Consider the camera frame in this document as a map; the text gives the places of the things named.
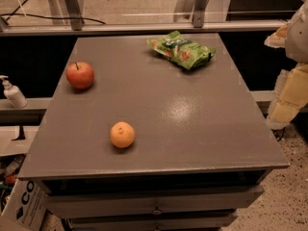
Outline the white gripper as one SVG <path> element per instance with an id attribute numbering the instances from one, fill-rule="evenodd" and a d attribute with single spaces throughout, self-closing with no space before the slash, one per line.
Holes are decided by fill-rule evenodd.
<path id="1" fill-rule="evenodd" d="M 266 123 L 272 130 L 288 126 L 299 111 L 308 104 L 308 1 L 292 19 L 264 42 L 271 48 L 284 48 L 288 58 L 298 63 L 291 71 L 282 69 L 274 87 Z"/>

